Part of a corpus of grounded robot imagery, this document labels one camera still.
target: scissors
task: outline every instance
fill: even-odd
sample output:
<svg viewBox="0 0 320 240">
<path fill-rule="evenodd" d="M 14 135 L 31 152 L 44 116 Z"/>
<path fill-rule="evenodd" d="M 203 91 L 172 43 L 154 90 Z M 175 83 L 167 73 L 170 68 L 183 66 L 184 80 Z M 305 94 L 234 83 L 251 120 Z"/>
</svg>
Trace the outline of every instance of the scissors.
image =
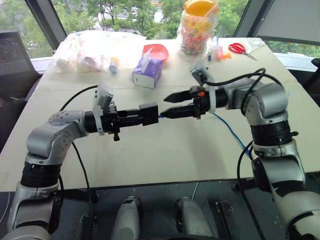
<svg viewBox="0 0 320 240">
<path fill-rule="evenodd" d="M 249 53 L 246 52 L 246 48 L 240 43 L 232 43 L 229 45 L 229 50 L 235 54 L 244 54 L 249 58 L 258 61 L 254 56 L 251 56 Z"/>
</svg>

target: office chair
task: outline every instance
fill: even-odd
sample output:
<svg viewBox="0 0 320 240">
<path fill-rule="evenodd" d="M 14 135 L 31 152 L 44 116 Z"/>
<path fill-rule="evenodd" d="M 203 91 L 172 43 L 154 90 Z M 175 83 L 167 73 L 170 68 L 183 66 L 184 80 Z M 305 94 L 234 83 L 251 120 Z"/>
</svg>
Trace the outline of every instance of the office chair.
<svg viewBox="0 0 320 240">
<path fill-rule="evenodd" d="M 308 79 L 303 87 L 320 107 L 320 58 L 314 58 L 311 63 L 317 67 L 317 70 Z"/>
<path fill-rule="evenodd" d="M 19 32 L 0 32 L 0 152 L 39 77 Z"/>
</svg>

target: green foliage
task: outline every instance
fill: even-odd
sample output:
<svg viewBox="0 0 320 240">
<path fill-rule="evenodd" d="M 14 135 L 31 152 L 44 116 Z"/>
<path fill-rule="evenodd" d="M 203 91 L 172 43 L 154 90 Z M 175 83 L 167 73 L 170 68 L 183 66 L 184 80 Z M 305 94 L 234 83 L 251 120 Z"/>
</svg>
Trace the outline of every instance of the green foliage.
<svg viewBox="0 0 320 240">
<path fill-rule="evenodd" d="M 162 3 L 162 14 L 163 14 L 163 21 L 169 22 L 170 20 L 180 22 L 181 13 L 184 10 L 184 3 L 186 0 L 163 0 Z M 176 17 L 172 18 L 173 14 L 180 15 L 177 19 Z"/>
<path fill-rule="evenodd" d="M 87 10 L 90 16 L 94 17 L 100 24 L 102 30 L 105 30 L 104 23 L 106 22 L 105 13 L 110 15 L 112 26 L 116 26 L 117 15 L 123 12 L 130 3 L 125 0 L 87 0 Z"/>
<path fill-rule="evenodd" d="M 232 37 L 247 3 L 248 0 L 219 1 L 219 22 L 214 35 L 218 37 Z"/>
<path fill-rule="evenodd" d="M 95 20 L 83 11 L 84 0 L 52 0 L 67 34 L 93 29 Z M 24 0 L 5 0 L 0 10 L 0 30 L 19 30 L 30 58 L 48 57 L 53 50 Z"/>
<path fill-rule="evenodd" d="M 75 5 L 73 5 L 72 8 L 68 7 L 68 5 L 63 2 L 57 2 L 54 5 L 54 9 L 59 16 L 66 34 L 94 29 L 93 26 L 96 20 L 89 16 L 88 12 L 76 10 L 78 8 L 76 8 Z"/>
<path fill-rule="evenodd" d="M 132 8 L 137 9 L 137 13 L 131 12 Z M 148 31 L 154 26 L 154 16 L 157 8 L 152 5 L 150 0 L 130 0 L 127 2 L 128 19 L 132 21 L 135 30 L 138 30 L 141 35 L 147 36 Z"/>
<path fill-rule="evenodd" d="M 0 10 L 0 31 L 18 30 L 30 58 L 52 55 L 52 48 L 23 0 L 6 0 Z"/>
<path fill-rule="evenodd" d="M 297 53 L 310 57 L 320 57 L 320 46 L 282 41 L 265 41 L 265 43 L 274 53 Z"/>
<path fill-rule="evenodd" d="M 151 0 L 51 0 L 67 34 L 90 30 L 95 23 L 119 31 L 134 28 L 136 34 L 147 39 L 174 39 L 181 20 L 185 0 L 161 0 L 163 18 L 154 22 L 157 10 Z M 242 17 L 248 0 L 220 0 L 219 23 L 216 36 L 232 37 Z M 129 13 L 127 19 L 119 19 L 119 13 Z M 24 0 L 5 0 L 0 8 L 0 31 L 19 30 L 30 58 L 52 55 L 52 48 L 40 30 Z M 299 53 L 320 57 L 320 47 L 266 41 L 273 52 Z"/>
<path fill-rule="evenodd" d="M 105 19 L 102 24 L 105 27 L 113 28 L 116 32 L 118 32 L 119 29 L 134 28 L 133 22 L 128 19 L 116 18 L 114 22 L 112 22 L 112 19 Z"/>
<path fill-rule="evenodd" d="M 181 14 L 184 10 L 185 0 L 163 0 L 162 2 L 162 22 L 167 39 L 175 39 L 181 21 Z"/>
</svg>

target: tissue box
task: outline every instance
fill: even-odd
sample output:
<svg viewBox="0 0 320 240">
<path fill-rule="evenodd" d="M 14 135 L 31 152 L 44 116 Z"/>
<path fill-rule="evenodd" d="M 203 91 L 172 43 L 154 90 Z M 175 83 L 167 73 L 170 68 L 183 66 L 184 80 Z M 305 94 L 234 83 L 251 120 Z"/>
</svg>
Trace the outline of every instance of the tissue box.
<svg viewBox="0 0 320 240">
<path fill-rule="evenodd" d="M 161 75 L 163 61 L 151 57 L 145 71 L 142 72 L 143 59 L 143 57 L 140 59 L 138 66 L 135 67 L 132 73 L 133 83 L 142 87 L 154 89 Z"/>
</svg>

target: clear plastic bag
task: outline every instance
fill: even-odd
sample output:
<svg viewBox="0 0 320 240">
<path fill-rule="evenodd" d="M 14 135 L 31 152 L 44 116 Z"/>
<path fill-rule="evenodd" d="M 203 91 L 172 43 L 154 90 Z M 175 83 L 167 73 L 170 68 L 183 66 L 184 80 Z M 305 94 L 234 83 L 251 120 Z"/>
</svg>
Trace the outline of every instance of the clear plastic bag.
<svg viewBox="0 0 320 240">
<path fill-rule="evenodd" d="M 199 55 L 207 51 L 207 41 L 218 25 L 218 1 L 204 16 L 188 14 L 185 10 L 177 31 L 180 49 L 186 55 Z"/>
<path fill-rule="evenodd" d="M 87 73 L 133 69 L 139 62 L 146 37 L 128 32 L 81 31 L 69 34 L 53 56 L 60 73 Z"/>
<path fill-rule="evenodd" d="M 265 45 L 265 42 L 258 37 L 243 37 L 240 38 L 240 41 L 243 46 L 245 46 L 246 52 L 248 54 L 252 53 L 254 50 L 260 48 Z"/>
</svg>

